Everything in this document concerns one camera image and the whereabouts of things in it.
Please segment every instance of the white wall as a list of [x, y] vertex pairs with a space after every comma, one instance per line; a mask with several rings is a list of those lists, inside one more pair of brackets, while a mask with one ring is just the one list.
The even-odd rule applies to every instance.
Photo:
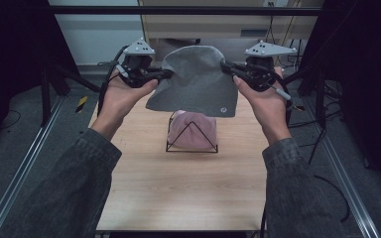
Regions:
[[[51, 5], [138, 6], [137, 0], [49, 0]], [[139, 15], [56, 15], [77, 65], [110, 61], [144, 37]]]

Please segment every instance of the table top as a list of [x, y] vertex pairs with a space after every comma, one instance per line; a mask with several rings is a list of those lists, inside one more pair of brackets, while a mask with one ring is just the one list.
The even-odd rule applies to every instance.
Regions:
[[146, 109], [149, 96], [112, 140], [123, 155], [97, 230], [259, 229], [268, 142], [247, 100], [239, 95], [235, 117], [216, 118], [217, 154], [178, 153], [166, 152], [172, 112]]

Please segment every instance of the person's left hand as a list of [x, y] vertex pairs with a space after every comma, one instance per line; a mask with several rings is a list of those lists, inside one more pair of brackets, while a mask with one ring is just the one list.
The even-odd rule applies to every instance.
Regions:
[[123, 118], [128, 115], [134, 105], [152, 92], [157, 86], [157, 79], [153, 79], [140, 88], [131, 88], [119, 77], [115, 69], [110, 76], [103, 107], [100, 114], [91, 126], [91, 129], [111, 140], [116, 130], [122, 125]]

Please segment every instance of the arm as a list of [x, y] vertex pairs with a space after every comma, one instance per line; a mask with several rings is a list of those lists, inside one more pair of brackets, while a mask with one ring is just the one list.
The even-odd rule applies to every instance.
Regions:
[[119, 77], [108, 84], [98, 118], [60, 157], [33, 191], [21, 220], [8, 221], [8, 237], [93, 237], [121, 152], [110, 143], [123, 118], [157, 80], [130, 88]]
[[[270, 145], [263, 152], [267, 168], [268, 237], [343, 237], [326, 197], [314, 183], [307, 163], [286, 124], [285, 100], [272, 88], [257, 92], [234, 77], [252, 106]], [[278, 82], [274, 85], [282, 88]]]

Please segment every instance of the pink hat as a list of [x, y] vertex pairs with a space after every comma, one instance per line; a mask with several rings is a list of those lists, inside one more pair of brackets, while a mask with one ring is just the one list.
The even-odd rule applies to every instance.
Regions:
[[217, 145], [215, 117], [207, 117], [197, 112], [177, 111], [170, 123], [167, 140], [169, 144], [174, 143], [174, 146], [177, 147], [192, 149], [212, 148]]

